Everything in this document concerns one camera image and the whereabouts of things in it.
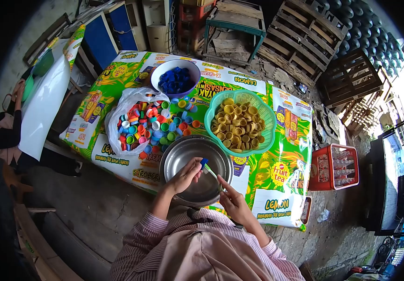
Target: wooden crate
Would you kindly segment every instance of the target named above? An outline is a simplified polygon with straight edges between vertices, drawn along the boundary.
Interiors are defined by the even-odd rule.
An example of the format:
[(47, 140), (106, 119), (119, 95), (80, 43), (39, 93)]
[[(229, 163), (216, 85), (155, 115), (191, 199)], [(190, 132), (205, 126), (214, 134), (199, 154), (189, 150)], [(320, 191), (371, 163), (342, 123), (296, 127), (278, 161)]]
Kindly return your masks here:
[(383, 88), (377, 71), (361, 49), (332, 61), (321, 80), (327, 108), (337, 107)]
[(348, 29), (313, 0), (284, 0), (258, 54), (312, 88)]
[[(215, 31), (213, 26), (210, 26), (209, 36)], [(205, 26), (202, 27), (196, 34), (185, 33), (177, 36), (177, 48), (183, 52), (195, 53), (201, 48), (205, 42)]]
[(372, 133), (379, 126), (380, 117), (389, 112), (387, 103), (392, 100), (392, 84), (382, 68), (379, 69), (378, 76), (383, 81), (382, 90), (346, 103), (339, 112), (341, 121), (352, 135), (363, 131)]

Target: fruit tea logo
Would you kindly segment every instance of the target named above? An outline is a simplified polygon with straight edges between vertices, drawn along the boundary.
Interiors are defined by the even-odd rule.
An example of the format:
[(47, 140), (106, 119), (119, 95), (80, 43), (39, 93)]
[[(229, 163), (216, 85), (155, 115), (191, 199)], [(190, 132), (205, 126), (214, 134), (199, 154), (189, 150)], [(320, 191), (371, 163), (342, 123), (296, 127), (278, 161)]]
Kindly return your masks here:
[(275, 163), (271, 168), (272, 182), (277, 186), (283, 186), (283, 183), (289, 177), (289, 169), (283, 162)]

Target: plastic bag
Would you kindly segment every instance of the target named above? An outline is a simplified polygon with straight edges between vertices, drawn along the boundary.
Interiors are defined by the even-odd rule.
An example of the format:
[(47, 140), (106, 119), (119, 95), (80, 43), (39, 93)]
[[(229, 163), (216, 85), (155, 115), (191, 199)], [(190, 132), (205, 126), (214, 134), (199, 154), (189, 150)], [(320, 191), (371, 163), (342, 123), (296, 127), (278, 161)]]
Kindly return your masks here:
[[(146, 94), (151, 93), (154, 96), (148, 97)], [(105, 128), (108, 141), (110, 142), (113, 152), (118, 156), (138, 155), (140, 154), (149, 142), (141, 143), (137, 148), (131, 151), (122, 150), (120, 147), (120, 133), (118, 132), (118, 122), (121, 115), (126, 114), (137, 102), (154, 102), (154, 101), (167, 101), (170, 103), (169, 98), (163, 93), (156, 93), (151, 88), (137, 88), (137, 89), (125, 89), (122, 92), (122, 96), (119, 99), (119, 103), (113, 112), (108, 127)]]

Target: green bowl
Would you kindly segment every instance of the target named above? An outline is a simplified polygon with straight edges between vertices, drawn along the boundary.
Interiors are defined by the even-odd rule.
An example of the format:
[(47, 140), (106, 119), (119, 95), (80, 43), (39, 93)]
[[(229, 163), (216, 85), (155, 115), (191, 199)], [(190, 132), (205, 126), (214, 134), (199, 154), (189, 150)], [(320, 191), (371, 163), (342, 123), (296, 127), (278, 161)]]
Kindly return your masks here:
[(24, 102), (29, 97), (32, 89), (33, 89), (33, 76), (31, 74), (27, 77), (27, 80), (25, 83), (24, 93), (22, 94), (22, 99), (21, 99), (22, 102)]
[[(264, 143), (260, 143), (258, 145), (258, 149), (256, 150), (246, 150), (241, 153), (233, 152), (230, 149), (226, 148), (222, 141), (215, 136), (213, 132), (211, 132), (211, 121), (215, 117), (216, 109), (226, 98), (233, 98), (235, 103), (245, 104), (250, 102), (252, 106), (255, 106), (258, 109), (258, 113), (261, 119), (264, 119), (266, 123), (266, 128), (262, 131), (262, 136), (264, 137)], [(260, 154), (265, 151), (268, 151), (272, 144), (275, 141), (275, 128), (277, 127), (277, 119), (275, 117), (274, 110), (272, 110), (269, 105), (265, 104), (263, 100), (254, 92), (248, 90), (236, 90), (236, 91), (222, 91), (217, 93), (210, 102), (210, 107), (205, 113), (205, 129), (207, 130), (209, 136), (213, 138), (217, 145), (224, 150), (227, 154), (237, 156), (237, 157), (246, 157), (252, 154)]]
[(47, 50), (47, 52), (42, 55), (41, 59), (35, 64), (32, 69), (32, 73), (37, 76), (44, 76), (50, 67), (53, 65), (53, 54), (52, 49)]

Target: pink striped shirt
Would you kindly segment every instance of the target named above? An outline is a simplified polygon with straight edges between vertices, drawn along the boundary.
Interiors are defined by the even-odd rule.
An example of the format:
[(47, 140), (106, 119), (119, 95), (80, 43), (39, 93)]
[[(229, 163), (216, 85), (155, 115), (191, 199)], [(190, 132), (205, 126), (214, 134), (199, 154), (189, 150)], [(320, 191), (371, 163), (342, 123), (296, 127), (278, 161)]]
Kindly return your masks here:
[(305, 280), (295, 264), (286, 260), (286, 256), (271, 237), (269, 237), (269, 244), (260, 247), (255, 235), (235, 228), (235, 224), (226, 215), (215, 210), (201, 208), (194, 213), (194, 218), (210, 218), (213, 222), (182, 226), (192, 222), (186, 213), (167, 221), (148, 212), (122, 240), (123, 247), (111, 266), (111, 279), (116, 281), (155, 280), (168, 235), (182, 230), (212, 228), (250, 245), (275, 280)]

